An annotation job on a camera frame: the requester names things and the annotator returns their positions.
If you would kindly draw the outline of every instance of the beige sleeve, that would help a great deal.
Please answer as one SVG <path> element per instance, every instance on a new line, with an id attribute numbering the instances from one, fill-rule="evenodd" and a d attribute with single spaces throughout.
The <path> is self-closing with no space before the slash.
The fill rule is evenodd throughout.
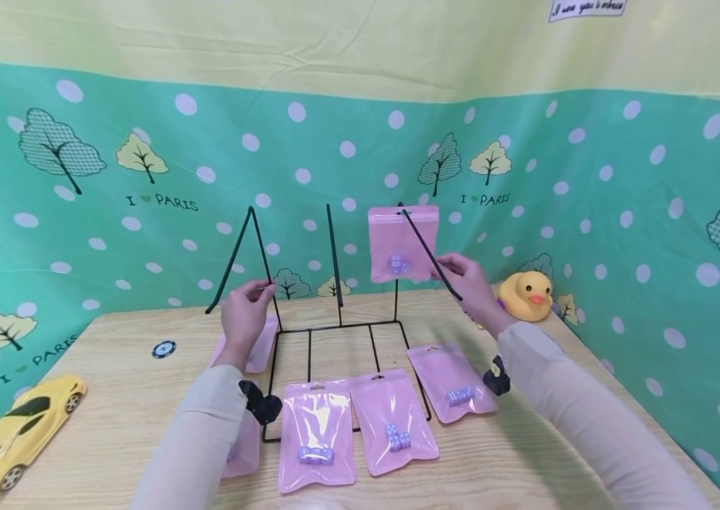
<path id="1" fill-rule="evenodd" d="M 632 411 L 527 322 L 498 335 L 510 380 L 597 473 L 622 510 L 712 506 Z"/>
<path id="2" fill-rule="evenodd" d="M 133 510 L 208 510 L 238 436 L 246 396 L 241 372 L 208 368 L 178 406 L 139 482 Z"/>

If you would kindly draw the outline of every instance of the yellow toy car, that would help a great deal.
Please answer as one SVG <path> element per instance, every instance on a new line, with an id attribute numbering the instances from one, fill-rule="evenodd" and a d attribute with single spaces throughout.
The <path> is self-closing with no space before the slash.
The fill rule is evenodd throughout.
<path id="1" fill-rule="evenodd" d="M 74 412 L 86 386 L 75 375 L 40 382 L 0 418 L 0 494 L 13 489 L 23 471 Z"/>

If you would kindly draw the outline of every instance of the green polka dot backdrop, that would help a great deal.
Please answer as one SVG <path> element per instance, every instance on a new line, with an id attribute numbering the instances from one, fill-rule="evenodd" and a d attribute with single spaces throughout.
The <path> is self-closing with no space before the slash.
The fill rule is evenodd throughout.
<path id="1" fill-rule="evenodd" d="M 327 203 L 339 284 L 391 290 L 367 211 L 399 200 L 439 205 L 437 250 L 493 281 L 549 274 L 720 485 L 720 101 L 686 96 L 395 103 L 0 64 L 0 413 L 93 318 L 207 305 L 249 206 L 280 299 L 333 296 Z M 230 285 L 263 274 L 248 231 Z"/>

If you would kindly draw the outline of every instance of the toy car wheel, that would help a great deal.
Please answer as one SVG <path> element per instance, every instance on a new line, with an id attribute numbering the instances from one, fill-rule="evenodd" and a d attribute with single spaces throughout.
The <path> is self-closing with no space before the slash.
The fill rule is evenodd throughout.
<path id="1" fill-rule="evenodd" d="M 23 477 L 23 466 L 15 466 L 8 470 L 8 472 L 0 479 L 0 492 L 6 492 L 16 487 Z"/>
<path id="2" fill-rule="evenodd" d="M 68 397 L 68 402 L 65 402 L 65 412 L 71 414 L 77 407 L 79 407 L 80 402 L 82 402 L 82 394 L 74 393 L 74 395 Z"/>

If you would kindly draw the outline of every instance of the poker chip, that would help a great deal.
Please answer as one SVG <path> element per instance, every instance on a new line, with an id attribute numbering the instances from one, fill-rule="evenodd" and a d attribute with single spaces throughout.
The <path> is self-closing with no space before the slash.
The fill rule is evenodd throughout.
<path id="1" fill-rule="evenodd" d="M 174 352 L 176 352 L 176 342 L 173 342 L 173 340 L 165 340 L 165 342 L 161 342 L 154 347 L 152 355 L 154 358 L 162 359 L 167 358 L 167 356 L 170 356 Z"/>

